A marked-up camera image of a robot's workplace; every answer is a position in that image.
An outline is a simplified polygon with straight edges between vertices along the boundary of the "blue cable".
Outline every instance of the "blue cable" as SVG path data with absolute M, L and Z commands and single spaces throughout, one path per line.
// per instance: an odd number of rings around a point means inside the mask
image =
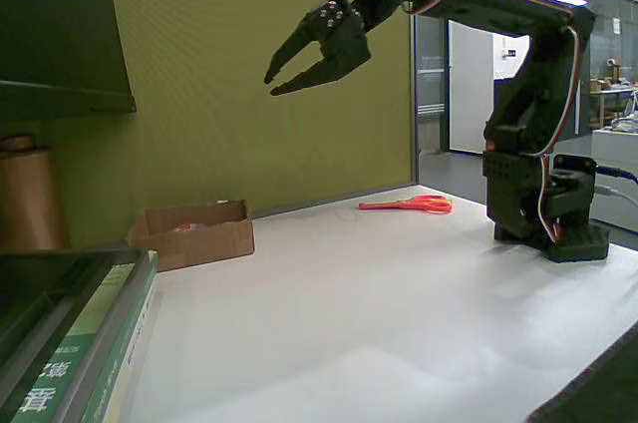
M 622 169 L 619 169 L 617 167 L 597 166 L 596 173 L 600 174 L 601 176 L 627 179 L 629 181 L 635 182 L 636 185 L 638 185 L 638 177 L 634 176 L 631 172 L 623 171 Z

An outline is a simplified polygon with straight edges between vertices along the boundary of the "white table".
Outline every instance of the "white table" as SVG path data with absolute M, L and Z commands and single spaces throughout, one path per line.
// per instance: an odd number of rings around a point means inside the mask
M 255 255 L 162 274 L 125 421 L 520 422 L 638 319 L 634 251 L 556 264 L 461 199 L 355 205 L 257 220 Z
M 602 129 L 605 126 L 605 97 L 609 95 L 619 96 L 620 94 L 631 94 L 638 91 L 636 87 L 628 87 L 626 89 L 610 89 L 608 91 L 596 91 L 591 92 L 590 96 L 598 96 L 598 112 L 599 112 L 599 128 Z
M 618 167 L 638 176 L 638 134 L 608 130 L 594 131 L 591 157 L 600 166 Z M 626 179 L 596 176 L 596 183 L 611 187 L 638 201 L 638 186 Z M 638 209 L 623 199 L 596 196 L 591 217 L 638 232 Z

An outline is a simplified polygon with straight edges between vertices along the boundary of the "cylinder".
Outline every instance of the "cylinder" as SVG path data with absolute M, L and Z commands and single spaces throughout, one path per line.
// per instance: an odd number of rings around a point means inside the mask
M 66 248 L 65 220 L 49 152 L 31 136 L 0 142 L 0 210 L 3 251 Z

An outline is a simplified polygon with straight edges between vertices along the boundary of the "olive green wall panel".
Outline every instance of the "olive green wall panel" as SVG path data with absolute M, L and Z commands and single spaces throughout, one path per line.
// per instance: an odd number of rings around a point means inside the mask
M 281 98 L 263 85 L 321 1 L 115 0 L 138 113 L 41 129 L 74 246 L 123 237 L 148 207 L 244 198 L 259 211 L 409 183 L 405 15 L 370 34 L 373 59 L 343 82 Z

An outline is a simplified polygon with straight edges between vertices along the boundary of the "orange scissors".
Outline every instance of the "orange scissors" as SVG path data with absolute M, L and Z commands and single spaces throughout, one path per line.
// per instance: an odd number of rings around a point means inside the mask
M 386 202 L 383 204 L 359 204 L 360 211 L 423 211 L 431 213 L 450 213 L 452 201 L 443 196 L 416 196 L 407 201 Z

